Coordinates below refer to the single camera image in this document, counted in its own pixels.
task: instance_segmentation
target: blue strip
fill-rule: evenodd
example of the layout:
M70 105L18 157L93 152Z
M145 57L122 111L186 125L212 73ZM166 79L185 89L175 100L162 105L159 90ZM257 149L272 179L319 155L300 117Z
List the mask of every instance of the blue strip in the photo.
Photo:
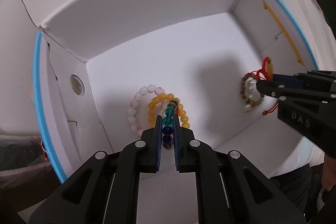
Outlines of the blue strip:
M296 20L294 19L294 17L292 16L292 14L288 11L288 9L284 6L284 4L280 1L280 0L275 0L275 2L282 8L282 10L285 12L285 14L289 17L289 19L292 21L292 23L294 24L296 30L299 32L301 39L303 40L303 42L305 43L305 46L309 52L310 58L314 64L314 70L318 70L319 66L317 64L317 61L315 59L315 56L313 54L313 51L311 50L311 47L305 37L305 35L303 34L300 26L297 24Z
M34 105L35 112L37 116L37 122L39 124L40 133L43 140L43 145L48 153L48 158L50 159L51 165L60 180L61 183L65 182L67 176L57 158L56 151L53 147L53 143L50 139L50 134L48 131L47 122L45 120L43 112L43 102L40 88L40 50L41 50L41 38L42 33L37 32L35 38L35 48L33 57L33 92L34 92Z

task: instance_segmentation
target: black fabric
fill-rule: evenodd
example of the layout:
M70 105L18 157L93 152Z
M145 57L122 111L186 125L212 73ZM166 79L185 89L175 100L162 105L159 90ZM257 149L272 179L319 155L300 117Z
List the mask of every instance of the black fabric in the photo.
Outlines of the black fabric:
M305 213L311 190L312 170L309 165L302 166L289 173L275 176L271 180L291 202L302 212Z

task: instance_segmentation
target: purple bead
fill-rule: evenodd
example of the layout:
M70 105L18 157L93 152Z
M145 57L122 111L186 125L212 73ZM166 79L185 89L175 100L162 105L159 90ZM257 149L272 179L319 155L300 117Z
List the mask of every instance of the purple bead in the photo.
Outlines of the purple bead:
M162 129L162 133L163 133L163 135L170 136L170 135L172 135L173 132L174 132L174 130L173 130L172 127L164 127L164 128Z
M164 135L162 137L162 143L164 144L170 144L172 142L173 138L169 135Z

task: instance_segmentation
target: orange strip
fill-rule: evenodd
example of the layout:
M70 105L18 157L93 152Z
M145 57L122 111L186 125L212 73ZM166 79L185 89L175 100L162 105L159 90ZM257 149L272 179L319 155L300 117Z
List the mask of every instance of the orange strip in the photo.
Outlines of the orange strip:
M280 21L280 19L277 17L277 15L274 13L274 11L272 10L272 8L265 1L263 1L262 3L264 5L265 10L269 11L269 13L271 14L271 16L275 20L275 22L278 24L280 30L282 30L283 34L287 38L287 40L288 40L289 44L291 45L291 47L292 47L292 49L294 51L294 54L295 54L295 56L297 58L297 62L299 62L302 66L304 66L305 62L303 61L298 48L296 47L293 39L291 38L291 36L287 32L287 30L285 29L284 25L282 24L282 22Z

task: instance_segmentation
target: round hole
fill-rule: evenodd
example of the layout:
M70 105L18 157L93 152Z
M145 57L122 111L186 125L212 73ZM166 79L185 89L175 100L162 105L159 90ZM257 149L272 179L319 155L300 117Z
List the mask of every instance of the round hole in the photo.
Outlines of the round hole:
M84 84L77 75L70 76L70 84L71 84L72 90L77 95L84 95L84 92L85 92Z

